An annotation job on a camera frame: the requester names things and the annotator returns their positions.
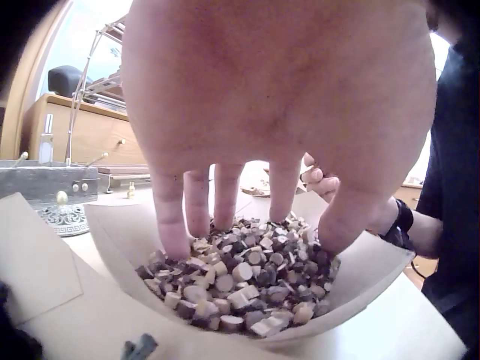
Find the gray wooden box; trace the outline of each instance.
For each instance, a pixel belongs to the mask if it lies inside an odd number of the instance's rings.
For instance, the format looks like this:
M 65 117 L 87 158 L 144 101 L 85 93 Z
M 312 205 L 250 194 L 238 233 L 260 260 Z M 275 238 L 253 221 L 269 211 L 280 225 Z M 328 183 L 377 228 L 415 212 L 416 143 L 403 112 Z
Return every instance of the gray wooden box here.
M 53 161 L 51 167 L 39 166 L 36 160 L 24 160 L 12 168 L 15 160 L 0 160 L 0 198 L 19 192 L 34 209 L 56 204 L 56 194 L 63 190 L 69 204 L 87 203 L 98 198 L 98 169 Z M 82 184 L 88 188 L 82 190 Z M 73 185 L 79 189 L 73 191 Z

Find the black wristband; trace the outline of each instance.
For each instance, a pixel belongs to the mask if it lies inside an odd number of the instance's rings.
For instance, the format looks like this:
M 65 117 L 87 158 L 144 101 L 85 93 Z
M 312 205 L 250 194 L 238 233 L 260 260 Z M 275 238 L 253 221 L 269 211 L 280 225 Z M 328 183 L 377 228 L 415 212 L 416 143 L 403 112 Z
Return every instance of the black wristband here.
M 408 231 L 413 225 L 412 211 L 403 201 L 399 199 L 395 200 L 398 206 L 398 216 L 387 233 L 379 236 L 381 239 L 392 245 L 414 251 L 413 244 L 408 237 Z

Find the perfume bottle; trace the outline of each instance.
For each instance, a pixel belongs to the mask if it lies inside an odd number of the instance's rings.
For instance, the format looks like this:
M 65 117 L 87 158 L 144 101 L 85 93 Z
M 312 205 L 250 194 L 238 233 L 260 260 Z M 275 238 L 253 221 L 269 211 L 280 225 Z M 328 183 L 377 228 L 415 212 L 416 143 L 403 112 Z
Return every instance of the perfume bottle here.
M 128 187 L 127 191 L 127 199 L 133 199 L 135 196 L 135 185 L 133 184 L 133 181 L 130 181 L 130 186 Z
M 40 165 L 51 165 L 53 161 L 53 115 L 47 114 L 45 118 L 45 127 L 40 135 L 40 148 L 38 150 L 38 163 Z

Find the cardboard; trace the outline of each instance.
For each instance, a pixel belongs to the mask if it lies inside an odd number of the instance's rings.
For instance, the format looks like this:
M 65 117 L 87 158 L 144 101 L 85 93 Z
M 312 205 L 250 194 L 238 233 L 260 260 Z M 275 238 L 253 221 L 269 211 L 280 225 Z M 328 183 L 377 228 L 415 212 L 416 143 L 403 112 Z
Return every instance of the cardboard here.
M 119 360 L 124 342 L 143 333 L 159 344 L 148 360 L 293 359 L 143 306 L 74 254 L 18 193 L 0 200 L 0 213 L 0 279 L 12 289 L 8 306 L 14 322 L 42 343 L 45 359 Z
M 237 215 L 266 221 L 269 204 L 269 199 L 252 198 L 248 205 L 237 208 Z M 309 192 L 295 196 L 292 211 L 315 226 L 326 206 L 324 200 Z M 134 271 L 138 265 L 145 264 L 148 255 L 159 246 L 153 204 L 123 202 L 119 206 L 86 204 L 84 207 L 98 252 L 120 287 L 145 306 L 181 323 L 182 320 L 147 289 Z M 141 231 L 141 235 L 136 235 L 136 230 Z M 333 308 L 330 313 L 267 339 L 237 338 L 257 346 L 276 348 L 330 330 L 362 311 L 387 289 L 414 254 L 363 232 L 339 256 L 342 265 L 329 294 Z

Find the wire frame structure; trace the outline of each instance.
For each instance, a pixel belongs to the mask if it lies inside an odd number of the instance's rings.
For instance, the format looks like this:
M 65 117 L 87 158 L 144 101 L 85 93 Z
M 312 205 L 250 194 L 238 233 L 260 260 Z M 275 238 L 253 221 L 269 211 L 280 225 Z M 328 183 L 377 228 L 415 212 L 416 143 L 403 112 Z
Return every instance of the wire frame structure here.
M 108 78 L 99 79 L 89 86 L 86 85 L 88 66 L 90 65 L 90 60 L 100 40 L 102 37 L 106 37 L 121 45 L 123 32 L 125 30 L 125 18 L 126 15 L 117 21 L 106 24 L 102 30 L 96 31 L 84 71 L 72 96 L 70 123 L 68 127 L 68 141 L 65 153 L 65 163 L 67 166 L 70 166 L 72 163 L 72 131 L 73 127 L 75 126 L 75 120 L 78 116 L 78 112 L 80 111 L 80 105 L 84 99 L 126 109 L 125 101 L 123 100 L 123 92 L 121 90 L 119 71 L 110 75 Z

